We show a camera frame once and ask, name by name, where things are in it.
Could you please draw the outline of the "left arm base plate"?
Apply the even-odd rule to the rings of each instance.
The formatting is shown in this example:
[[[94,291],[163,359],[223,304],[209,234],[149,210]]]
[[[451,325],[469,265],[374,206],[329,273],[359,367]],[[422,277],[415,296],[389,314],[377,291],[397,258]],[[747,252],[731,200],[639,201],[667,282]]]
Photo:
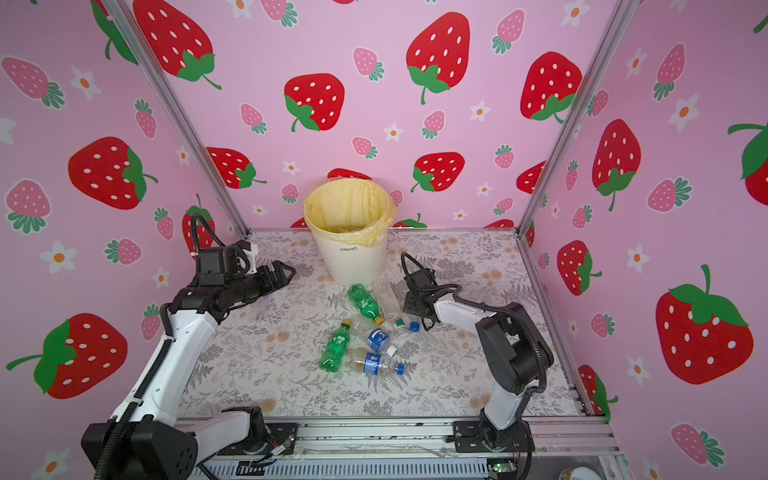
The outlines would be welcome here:
[[[246,455],[268,456],[275,449],[277,456],[292,455],[298,437],[298,423],[267,423],[262,431],[257,431],[239,443],[238,448]]]

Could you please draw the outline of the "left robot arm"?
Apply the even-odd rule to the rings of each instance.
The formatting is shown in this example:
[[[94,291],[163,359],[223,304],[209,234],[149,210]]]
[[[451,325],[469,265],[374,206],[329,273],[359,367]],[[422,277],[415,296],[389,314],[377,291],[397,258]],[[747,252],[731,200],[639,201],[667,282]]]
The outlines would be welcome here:
[[[140,378],[110,419],[88,426],[81,439],[97,479],[186,479],[230,445],[263,451],[270,462],[284,448],[275,443],[258,407],[233,407],[190,431],[176,426],[181,396],[200,354],[230,314],[288,286],[294,267],[275,260],[257,265],[256,244],[217,240],[200,214],[190,218],[195,275],[160,308],[161,341]]]

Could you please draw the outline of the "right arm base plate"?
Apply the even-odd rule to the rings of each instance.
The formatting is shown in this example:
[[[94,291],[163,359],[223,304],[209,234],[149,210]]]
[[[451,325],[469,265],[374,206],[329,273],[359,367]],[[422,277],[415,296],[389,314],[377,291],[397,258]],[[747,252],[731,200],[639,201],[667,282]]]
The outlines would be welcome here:
[[[446,442],[452,443],[459,453],[527,454],[535,451],[532,434],[525,421],[518,421],[504,430],[497,430],[488,421],[455,421]]]

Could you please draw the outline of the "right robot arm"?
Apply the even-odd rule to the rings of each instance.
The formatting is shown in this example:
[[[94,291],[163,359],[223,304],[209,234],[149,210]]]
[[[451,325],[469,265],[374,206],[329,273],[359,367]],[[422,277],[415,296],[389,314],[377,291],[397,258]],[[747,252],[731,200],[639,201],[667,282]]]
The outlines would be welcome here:
[[[403,310],[429,331],[451,325],[480,340],[495,381],[491,397],[479,414],[479,437],[490,450],[500,451],[516,435],[531,439],[523,414],[531,398],[547,388],[547,370],[554,355],[525,308],[515,302],[493,306],[461,295],[455,283],[440,285],[433,269],[408,253],[400,255],[408,287]]]

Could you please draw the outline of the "clear bottle blue cap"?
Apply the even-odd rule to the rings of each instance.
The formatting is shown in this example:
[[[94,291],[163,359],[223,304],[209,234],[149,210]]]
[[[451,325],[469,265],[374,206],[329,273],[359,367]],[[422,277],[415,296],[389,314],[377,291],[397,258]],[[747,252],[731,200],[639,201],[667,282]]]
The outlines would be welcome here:
[[[349,352],[346,365],[368,376],[390,377],[403,376],[405,365],[387,354],[377,354],[365,349],[353,349]]]

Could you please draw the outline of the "green bottle yellow cap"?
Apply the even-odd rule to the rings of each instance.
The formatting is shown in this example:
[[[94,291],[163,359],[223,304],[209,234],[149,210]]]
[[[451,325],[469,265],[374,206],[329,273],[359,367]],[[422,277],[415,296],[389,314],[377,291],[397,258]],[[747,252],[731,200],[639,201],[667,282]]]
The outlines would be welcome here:
[[[342,366],[346,354],[350,336],[352,322],[345,319],[340,326],[333,332],[326,349],[320,359],[319,367],[326,372],[338,372]]]

